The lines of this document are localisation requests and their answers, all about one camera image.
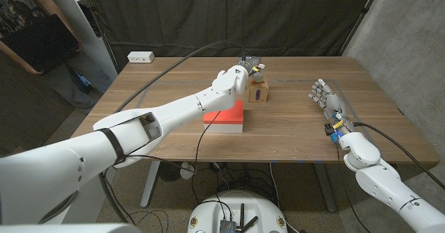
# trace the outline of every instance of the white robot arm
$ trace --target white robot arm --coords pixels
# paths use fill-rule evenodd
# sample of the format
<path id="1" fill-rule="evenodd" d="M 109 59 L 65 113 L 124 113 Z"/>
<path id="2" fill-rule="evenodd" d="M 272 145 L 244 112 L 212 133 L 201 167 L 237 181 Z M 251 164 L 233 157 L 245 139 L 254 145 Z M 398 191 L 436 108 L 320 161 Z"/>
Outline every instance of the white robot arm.
<path id="1" fill-rule="evenodd" d="M 420 198 L 402 181 L 397 171 L 380 157 L 380 151 L 349 121 L 341 99 L 319 79 L 309 97 L 323 110 L 332 125 L 331 132 L 342 150 L 349 151 L 343 160 L 355 172 L 360 187 L 369 195 L 391 207 L 415 232 L 443 232 L 445 215 Z"/>
<path id="2" fill-rule="evenodd" d="M 0 224 L 35 224 L 110 166 L 128 166 L 174 129 L 233 107 L 248 71 L 219 72 L 212 86 L 163 106 L 131 109 L 97 122 L 94 132 L 0 159 Z"/>

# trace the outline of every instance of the white power strip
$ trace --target white power strip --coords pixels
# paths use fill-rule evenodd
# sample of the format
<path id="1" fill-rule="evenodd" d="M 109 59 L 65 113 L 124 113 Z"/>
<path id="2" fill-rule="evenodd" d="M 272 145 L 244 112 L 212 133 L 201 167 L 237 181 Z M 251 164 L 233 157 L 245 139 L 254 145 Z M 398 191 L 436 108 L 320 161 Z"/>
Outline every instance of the white power strip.
<path id="1" fill-rule="evenodd" d="M 127 57 L 130 63 L 151 63 L 154 60 L 153 51 L 132 51 Z"/>

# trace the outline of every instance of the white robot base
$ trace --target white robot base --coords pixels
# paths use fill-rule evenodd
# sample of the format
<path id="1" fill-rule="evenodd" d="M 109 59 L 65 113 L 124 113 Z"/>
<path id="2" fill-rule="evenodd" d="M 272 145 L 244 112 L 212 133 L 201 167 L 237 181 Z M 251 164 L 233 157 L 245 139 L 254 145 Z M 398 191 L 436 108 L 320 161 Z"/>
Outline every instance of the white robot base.
<path id="1" fill-rule="evenodd" d="M 240 232 L 246 233 L 287 233 L 283 213 L 266 198 L 241 189 L 221 192 L 218 197 L 232 211 L 232 223 L 229 209 L 219 203 L 215 195 L 212 195 L 193 210 L 188 222 L 188 233 L 235 232 L 233 228 L 230 230 L 230 226 L 220 231 L 221 223 L 231 225 L 231 227 L 236 225 Z M 228 222 L 222 221 L 224 218 L 222 208 L 224 208 L 225 220 Z"/>

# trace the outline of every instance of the table leg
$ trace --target table leg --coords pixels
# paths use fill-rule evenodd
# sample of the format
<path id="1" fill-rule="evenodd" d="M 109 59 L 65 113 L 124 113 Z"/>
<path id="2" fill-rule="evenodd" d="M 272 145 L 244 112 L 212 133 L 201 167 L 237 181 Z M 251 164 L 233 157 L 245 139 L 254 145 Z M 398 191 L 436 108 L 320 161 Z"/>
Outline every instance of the table leg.
<path id="1" fill-rule="evenodd" d="M 327 177 L 325 164 L 314 163 L 312 165 L 314 167 L 318 183 L 320 184 L 321 191 L 323 192 L 323 197 L 325 198 L 326 201 L 326 209 L 331 213 L 336 212 L 337 206 L 335 205 L 334 195 L 332 194 L 329 177 Z"/>
<path id="2" fill-rule="evenodd" d="M 144 193 L 140 199 L 140 206 L 147 208 L 153 196 L 154 185 L 157 181 L 160 161 L 153 161 L 148 171 L 147 181 L 145 182 Z"/>

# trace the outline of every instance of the yellow sticker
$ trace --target yellow sticker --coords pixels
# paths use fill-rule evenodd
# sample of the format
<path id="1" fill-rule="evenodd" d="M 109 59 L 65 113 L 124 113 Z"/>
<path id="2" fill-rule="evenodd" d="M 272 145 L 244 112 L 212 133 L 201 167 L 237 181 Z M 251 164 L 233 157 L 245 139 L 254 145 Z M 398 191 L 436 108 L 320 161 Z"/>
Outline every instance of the yellow sticker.
<path id="1" fill-rule="evenodd" d="M 336 125 L 332 126 L 332 128 L 336 129 L 336 128 L 338 128 L 342 124 L 343 124 L 343 121 L 340 121 Z"/>

